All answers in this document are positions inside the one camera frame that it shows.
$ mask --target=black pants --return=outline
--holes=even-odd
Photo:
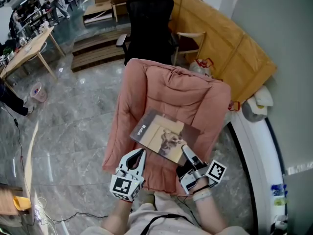
[[[8,87],[0,83],[0,101],[9,106],[13,111],[23,116],[28,113],[28,108],[24,107],[24,101],[18,98]]]

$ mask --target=white pillow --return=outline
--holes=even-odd
[[[254,97],[258,105],[263,106],[274,105],[273,98],[265,85],[262,85],[262,87],[254,94]]]

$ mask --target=office chair armrest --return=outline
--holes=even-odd
[[[174,48],[179,46],[179,36],[175,33],[171,33],[171,44]]]
[[[116,41],[116,47],[123,47],[125,44],[127,34],[120,35],[119,38]]]

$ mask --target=shoe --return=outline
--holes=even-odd
[[[31,114],[33,111],[34,111],[34,106],[32,105],[28,108],[27,115]]]
[[[28,96],[25,96],[24,99],[23,99],[23,101],[24,101],[24,105],[23,106],[24,107],[25,107],[25,104],[27,103],[27,100],[28,100]]]

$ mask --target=pink armchair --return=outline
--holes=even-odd
[[[208,161],[229,102],[230,87],[221,81],[181,67],[131,59],[125,67],[103,170],[115,173],[121,158],[140,147],[129,136],[149,107],[199,129],[201,134],[193,150],[202,160]],[[184,194],[176,168],[175,163],[147,151],[144,187]]]

